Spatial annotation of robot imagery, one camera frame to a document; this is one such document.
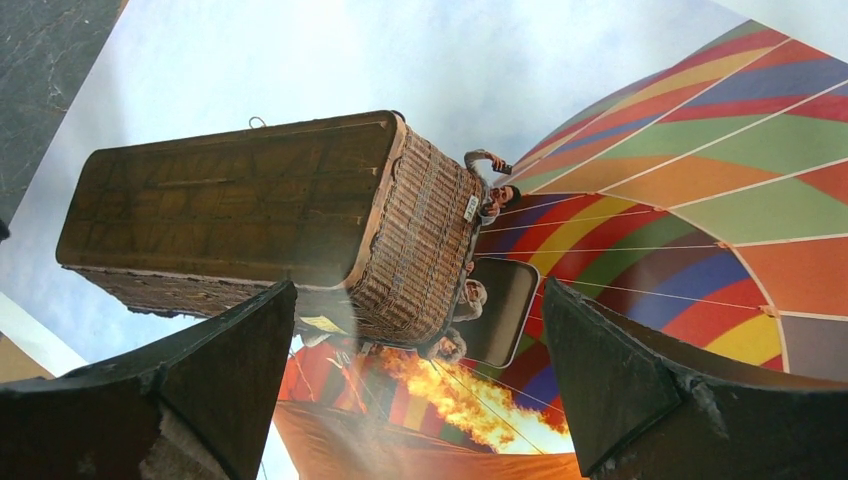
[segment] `balloon rope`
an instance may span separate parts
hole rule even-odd
[[[568,198],[565,198],[565,199],[562,199],[562,200],[554,200],[553,202],[540,203],[539,205],[533,205],[532,207],[516,208],[515,210],[504,210],[503,212],[498,214],[498,216],[502,217],[504,215],[511,215],[513,213],[525,212],[527,210],[533,210],[534,208],[542,208],[542,207],[547,207],[548,205],[554,205],[554,204],[557,204],[557,203],[565,203],[565,202],[568,202],[568,201],[571,201],[571,200],[577,200],[578,198],[583,198],[585,196],[586,196],[586,194],[583,193],[583,194],[575,195],[573,197],[568,197]]]
[[[759,307],[752,307],[750,305],[739,305],[739,304],[736,304],[736,303],[716,302],[716,301],[713,301],[713,300],[704,300],[702,298],[691,298],[691,297],[682,297],[680,295],[670,295],[668,293],[647,292],[645,290],[636,290],[636,289],[633,289],[633,288],[624,288],[624,287],[614,287],[612,285],[601,285],[601,284],[598,284],[598,283],[590,283],[590,282],[579,282],[577,280],[568,280],[568,279],[565,279],[565,278],[557,278],[557,280],[559,280],[561,282],[566,282],[566,283],[577,283],[579,285],[588,285],[590,287],[611,288],[613,290],[623,290],[625,292],[644,293],[645,295],[655,295],[655,296],[658,296],[658,297],[677,298],[677,299],[680,299],[680,300],[689,300],[689,301],[692,301],[692,302],[710,303],[710,304],[713,304],[713,305],[722,305],[722,306],[725,306],[725,307],[745,308],[745,309],[748,309],[748,310],[759,310]]]
[[[306,380],[306,375],[303,374],[303,369],[300,368],[300,362],[297,360],[297,357],[295,356],[294,352],[291,349],[289,349],[289,354],[291,356],[291,359],[294,360],[294,364],[297,367],[297,371],[300,374],[300,378],[303,379],[303,383],[305,383],[306,388],[309,389],[309,400],[314,402],[315,401],[315,394],[312,392],[312,385],[309,385],[309,381]]]
[[[362,410],[362,413],[368,413],[368,409],[365,408],[365,402],[363,402],[362,397],[359,396],[359,390],[356,388],[356,385],[353,384],[353,379],[350,376],[350,371],[347,369],[347,367],[342,367],[341,371],[342,376],[347,382],[347,385],[350,387],[351,390],[353,390],[353,395],[356,397],[356,403],[359,404],[359,409]]]
[[[565,225],[566,223],[588,222],[590,220],[603,220],[603,219],[606,219],[606,218],[627,217],[627,216],[630,216],[630,215],[642,215],[642,214],[645,214],[645,213],[651,213],[653,211],[654,211],[654,209],[640,210],[638,212],[625,212],[625,213],[616,213],[614,215],[601,215],[601,216],[598,216],[598,217],[576,218],[576,219],[571,219],[571,220],[563,220],[561,222],[533,223],[531,225],[516,225],[514,227],[492,228],[492,229],[487,229],[487,230],[481,230],[480,235],[483,235],[484,233],[506,232],[506,231],[509,231],[509,230],[521,230],[521,229],[534,228],[534,227],[549,227],[551,225]]]
[[[376,406],[377,406],[377,410],[379,410],[379,411],[380,411],[380,413],[382,413],[382,414],[383,414],[383,417],[384,417],[386,420],[389,420],[389,416],[386,414],[386,411],[385,411],[385,410],[383,410],[383,407],[381,407],[381,406],[380,406],[380,402],[378,402],[378,401],[377,401],[377,396],[376,396],[376,395],[374,395],[374,392],[372,392],[370,388],[368,388],[368,384],[367,384],[367,383],[365,383],[365,380],[363,380],[363,379],[362,379],[362,376],[361,376],[361,375],[359,375],[359,373],[358,373],[358,372],[357,372],[357,374],[356,374],[356,378],[359,380],[359,383],[361,383],[361,384],[362,384],[362,387],[365,389],[365,392],[366,392],[366,393],[368,393],[368,395],[371,397],[371,400],[373,400],[373,401],[374,401],[374,405],[376,405]],[[353,385],[351,385],[351,388],[353,389],[353,393],[356,395],[356,398],[358,398],[358,399],[359,399],[359,392],[357,392],[356,388],[354,388],[354,386],[353,386]],[[361,407],[362,407],[362,409],[363,409],[363,412],[364,412],[364,411],[365,411],[365,404],[363,404],[363,403],[362,403],[362,400],[361,400],[361,399],[359,400],[359,402],[360,402],[360,405],[361,405]]]
[[[502,416],[500,416],[500,415],[498,414],[498,412],[496,412],[496,411],[495,411],[495,409],[494,409],[494,408],[490,407],[490,406],[489,406],[486,402],[484,402],[484,401],[483,401],[483,399],[482,399],[482,398],[480,398],[480,397],[479,397],[476,393],[474,393],[474,391],[473,391],[473,390],[471,390],[470,388],[468,388],[468,386],[467,386],[467,385],[465,385],[464,383],[462,383],[461,381],[459,381],[459,379],[458,379],[458,378],[456,378],[456,377],[454,376],[454,374],[452,374],[450,371],[448,371],[448,369],[446,369],[444,366],[440,365],[440,364],[439,364],[439,362],[431,362],[431,363],[432,363],[433,365],[435,365],[435,366],[437,366],[437,367],[441,368],[442,370],[444,370],[444,371],[445,371],[445,373],[447,373],[448,375],[450,375],[450,376],[451,376],[451,378],[453,378],[453,379],[454,379],[454,381],[455,381],[456,383],[458,383],[458,384],[462,385],[462,386],[463,386],[466,390],[468,390],[468,392],[469,392],[471,395],[473,395],[473,396],[474,396],[474,398],[476,398],[476,399],[477,399],[477,400],[478,400],[481,404],[485,405],[485,406],[486,406],[486,408],[488,408],[489,410],[491,410],[491,411],[492,411],[492,413],[494,413],[496,417],[498,417],[499,419],[501,419],[501,421],[502,421],[502,422],[504,422],[504,424],[506,424],[506,426],[508,426],[509,428],[511,428],[511,429],[513,429],[513,430],[515,430],[515,433],[517,433],[519,437],[523,438],[523,439],[524,439],[524,441],[526,441],[526,442],[527,442],[527,443],[528,443],[531,447],[533,447],[534,449],[536,449],[536,451],[537,451],[537,452],[539,452],[539,453],[540,453],[540,454],[542,454],[542,455],[544,455],[544,454],[545,454],[545,452],[543,452],[543,451],[542,451],[539,447],[537,447],[536,445],[534,445],[534,444],[533,444],[533,442],[531,442],[529,438],[525,437],[525,436],[524,436],[524,434],[522,434],[522,433],[521,433],[521,432],[520,432],[517,428],[515,428],[515,426],[514,426],[514,425],[512,425],[512,424],[511,424],[511,423],[509,423],[509,422],[507,422],[505,418],[503,418]],[[442,375],[442,373],[441,373],[441,372],[439,372],[439,369],[438,369],[438,368],[436,369],[436,372],[438,372],[439,376],[441,376],[441,375]]]
[[[538,398],[534,397],[533,395],[530,395],[530,394],[529,394],[529,393],[527,393],[527,392],[522,392],[521,390],[519,390],[519,389],[517,389],[517,388],[515,388],[515,387],[512,387],[512,386],[510,386],[510,385],[507,385],[507,384],[505,384],[504,382],[502,382],[502,381],[498,380],[497,378],[492,377],[492,376],[489,376],[489,375],[486,375],[485,373],[483,373],[483,372],[481,372],[481,371],[479,371],[479,370],[474,370],[473,368],[469,367],[468,365],[463,365],[463,364],[461,364],[461,363],[460,363],[459,365],[460,365],[460,366],[462,366],[463,368],[467,369],[467,370],[468,370],[469,372],[471,372],[472,374],[480,375],[481,377],[486,377],[487,379],[489,379],[489,380],[491,380],[491,381],[493,381],[493,382],[497,383],[498,385],[500,385],[500,386],[502,386],[502,387],[508,388],[508,389],[512,390],[513,392],[515,392],[515,393],[519,393],[519,394],[521,394],[521,395],[524,395],[525,397],[527,397],[527,398],[529,398],[529,399],[531,399],[531,400],[533,400],[533,401],[535,401],[535,402],[539,402],[539,403],[541,403],[542,405],[545,405],[546,407],[548,407],[548,408],[550,408],[550,409],[552,409],[552,410],[556,410],[557,412],[559,412],[559,413],[561,413],[561,414],[565,415],[565,412],[564,412],[564,411],[560,410],[559,408],[556,408],[555,406],[551,405],[550,403],[548,403],[548,402],[546,402],[546,401],[544,401],[544,400],[540,400],[540,399],[538,399]]]
[[[589,252],[638,252],[645,250],[690,250],[699,248],[721,248],[716,244],[713,245],[681,245],[677,247],[626,247],[626,248],[584,248],[572,250],[529,250],[526,252],[483,252],[474,253],[475,256],[486,255],[535,255],[537,253],[589,253]]]

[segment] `yellow label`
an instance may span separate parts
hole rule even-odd
[[[342,335],[347,335],[347,332],[339,328],[332,320],[321,315],[319,317],[300,317],[303,320],[303,323],[313,326],[318,330],[322,330],[327,333],[340,333]]]

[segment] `hand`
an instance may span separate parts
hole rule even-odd
[[[486,216],[487,217],[495,217],[501,213],[501,206],[497,203],[492,203],[491,205],[486,207]]]
[[[500,170],[506,166],[506,161],[491,152],[486,152],[486,158],[492,161],[492,170]]]

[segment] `wicker basket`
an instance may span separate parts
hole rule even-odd
[[[101,150],[57,259],[159,315],[211,317],[290,279],[299,315],[413,347],[449,323],[484,189],[387,111]]]
[[[413,346],[449,325],[477,224],[463,213],[484,187],[412,130],[401,151],[361,277],[336,298],[302,287],[297,310],[321,312],[361,338]]]

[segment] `rope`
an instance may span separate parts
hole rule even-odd
[[[502,217],[504,215],[509,215],[509,214],[512,214],[512,213],[518,213],[518,212],[524,212],[524,211],[527,211],[527,210],[533,210],[534,208],[542,208],[542,207],[547,207],[548,205],[565,203],[565,202],[568,202],[568,201],[571,201],[571,200],[577,200],[578,198],[583,198],[585,196],[586,196],[586,194],[584,193],[584,194],[581,194],[581,195],[575,195],[573,197],[568,197],[568,198],[563,199],[563,200],[554,200],[553,202],[540,203],[539,205],[533,205],[532,207],[518,208],[518,209],[515,209],[515,210],[504,210],[503,212],[499,213],[498,216]]]
[[[303,374],[303,369],[300,368],[300,361],[295,356],[294,352],[289,349],[289,354],[291,355],[291,359],[294,360],[294,364],[297,367],[297,372],[300,374],[300,378],[303,379],[303,383],[306,384],[306,388],[309,389],[309,400],[315,401],[315,393],[312,391],[312,385],[309,384],[309,381],[306,380],[306,375]]]
[[[526,252],[483,252],[475,253],[475,256],[485,255],[535,255],[537,253],[590,253],[590,252],[638,252],[645,250],[689,250],[699,248],[721,248],[718,245],[686,245],[679,247],[626,247],[626,248],[586,248],[573,250],[531,250]]]
[[[722,305],[722,306],[725,306],[725,307],[744,308],[744,309],[747,309],[747,310],[758,310],[759,309],[759,307],[752,307],[750,305],[738,305],[738,304],[735,304],[735,303],[716,302],[716,301],[713,301],[713,300],[704,300],[703,298],[682,297],[680,295],[671,295],[671,294],[668,294],[668,293],[659,293],[659,292],[648,292],[648,291],[645,291],[645,290],[636,290],[634,288],[615,287],[615,286],[612,286],[612,285],[601,285],[601,284],[598,284],[598,283],[590,283],[590,282],[579,282],[577,280],[568,280],[568,279],[564,279],[564,278],[557,278],[557,280],[559,280],[561,282],[566,282],[566,283],[576,283],[576,284],[579,284],[579,285],[587,285],[587,286],[590,286],[590,287],[611,288],[613,290],[622,290],[622,291],[625,291],[625,292],[643,293],[645,295],[655,295],[655,296],[658,296],[658,297],[676,298],[678,300],[689,300],[689,301],[692,301],[692,302],[709,303],[709,304],[713,304],[713,305]]]
[[[370,388],[368,388],[368,384],[367,384],[367,383],[365,383],[365,380],[363,380],[363,379],[362,379],[362,377],[361,377],[358,373],[357,373],[357,375],[356,375],[356,378],[359,380],[359,383],[361,383],[361,384],[362,384],[362,387],[365,389],[365,392],[366,392],[366,393],[368,393],[368,395],[371,397],[371,400],[373,400],[373,401],[374,401],[374,405],[376,405],[376,406],[377,406],[377,410],[379,410],[379,411],[380,411],[380,413],[382,413],[382,414],[383,414],[383,418],[385,418],[386,420],[388,420],[388,419],[389,419],[389,416],[388,416],[388,415],[386,414],[386,412],[383,410],[383,407],[381,407],[381,406],[380,406],[380,402],[378,402],[378,401],[377,401],[377,396],[376,396],[376,395],[374,395],[374,392],[372,392]],[[354,394],[356,395],[356,397],[357,397],[357,398],[359,398],[359,393],[356,391],[356,388],[353,388],[353,392],[354,392]]]
[[[265,124],[265,120],[262,120],[262,117],[253,116],[253,117],[250,117],[250,120],[247,121],[247,124],[250,126],[250,128],[261,128],[261,127],[254,127],[253,126],[254,120],[259,120],[260,122],[262,122],[262,127],[268,126],[268,125]]]
[[[495,416],[496,416],[496,417],[498,417],[498,418],[499,418],[502,422],[504,422],[504,424],[505,424],[506,426],[508,426],[509,428],[511,428],[512,430],[514,430],[514,431],[515,431],[515,433],[517,433],[519,437],[523,438],[523,439],[524,439],[524,441],[525,441],[525,442],[527,442],[527,444],[528,444],[528,445],[530,445],[531,447],[533,447],[533,448],[534,448],[537,452],[539,452],[540,454],[542,454],[542,455],[544,455],[544,454],[545,454],[545,452],[543,452],[543,451],[542,451],[539,447],[537,447],[537,446],[536,446],[533,442],[531,442],[529,438],[525,437],[525,436],[524,436],[524,435],[523,435],[523,434],[522,434],[522,433],[521,433],[521,432],[520,432],[517,428],[515,428],[512,424],[510,424],[509,422],[507,422],[505,418],[503,418],[503,417],[501,417],[500,415],[498,415],[498,412],[496,412],[496,411],[495,411],[495,409],[493,409],[493,408],[492,408],[492,407],[490,407],[488,404],[486,404],[486,402],[484,402],[482,398],[480,398],[479,396],[477,396],[477,394],[476,394],[476,393],[474,393],[474,391],[473,391],[473,390],[471,390],[470,388],[468,388],[468,386],[466,386],[464,383],[460,382],[460,381],[459,381],[459,379],[458,379],[458,378],[456,378],[456,377],[455,377],[455,376],[454,376],[454,375],[453,375],[450,371],[448,371],[448,370],[447,370],[446,368],[444,368],[443,366],[439,365],[439,363],[438,363],[438,362],[431,362],[431,363],[432,363],[434,366],[439,366],[439,367],[441,367],[441,368],[442,368],[442,370],[444,370],[444,371],[445,371],[445,373],[447,373],[448,375],[450,375],[450,377],[451,377],[451,378],[453,378],[453,380],[454,380],[456,383],[458,383],[458,384],[462,385],[462,386],[463,386],[466,390],[468,390],[468,392],[469,392],[471,395],[473,395],[473,396],[474,396],[474,398],[476,398],[476,399],[477,399],[477,400],[478,400],[481,404],[483,404],[486,408],[488,408],[489,410],[491,410],[491,412],[492,412],[492,413],[494,413],[494,414],[495,414]]]
[[[603,219],[606,219],[606,218],[627,217],[627,216],[630,216],[630,215],[642,215],[642,214],[645,214],[645,213],[652,213],[653,211],[654,211],[653,209],[651,209],[651,210],[640,210],[638,212],[625,212],[625,213],[616,213],[614,215],[601,215],[601,216],[598,216],[598,217],[569,219],[569,220],[563,220],[561,222],[533,223],[531,225],[517,225],[517,226],[514,226],[514,227],[493,228],[491,230],[482,231],[482,232],[480,232],[480,234],[495,233],[495,232],[506,232],[506,231],[509,231],[509,230],[519,230],[519,229],[534,228],[534,227],[549,227],[551,225],[565,225],[566,223],[588,222],[590,220],[603,220]]]
[[[538,320],[542,320],[542,319],[541,319],[541,318],[539,318],[539,317],[532,317],[532,316],[528,316],[527,318],[535,318],[535,319],[538,319]],[[546,402],[546,401],[544,401],[544,400],[540,400],[540,399],[538,399],[538,398],[534,397],[533,395],[530,395],[530,394],[529,394],[529,393],[527,393],[527,392],[522,392],[521,390],[519,390],[519,389],[517,389],[517,388],[515,388],[515,387],[513,387],[513,386],[511,386],[511,385],[507,385],[506,383],[504,383],[504,382],[502,382],[502,381],[498,380],[497,378],[492,377],[492,376],[489,376],[489,375],[486,375],[485,373],[483,373],[483,372],[481,372],[481,371],[479,371],[479,370],[474,370],[473,368],[469,367],[468,365],[463,365],[463,364],[461,364],[461,363],[460,363],[459,365],[460,365],[461,367],[465,368],[466,370],[468,370],[469,372],[471,372],[471,373],[472,373],[472,374],[474,374],[474,375],[480,375],[481,377],[485,377],[485,378],[487,378],[487,379],[489,379],[489,380],[491,380],[491,381],[493,381],[493,382],[497,383],[498,385],[500,385],[500,386],[502,386],[502,387],[508,388],[508,389],[512,390],[513,392],[515,392],[515,393],[519,393],[519,394],[521,394],[521,395],[524,395],[525,397],[527,397],[527,398],[529,398],[529,399],[531,399],[531,400],[533,400],[533,401],[535,401],[535,402],[541,403],[542,405],[545,405],[546,407],[548,407],[548,408],[550,408],[550,409],[552,409],[552,410],[556,410],[557,412],[560,412],[560,413],[562,413],[563,415],[565,415],[565,412],[564,412],[564,411],[560,410],[559,408],[556,408],[555,406],[551,405],[550,403],[548,403],[548,402]]]

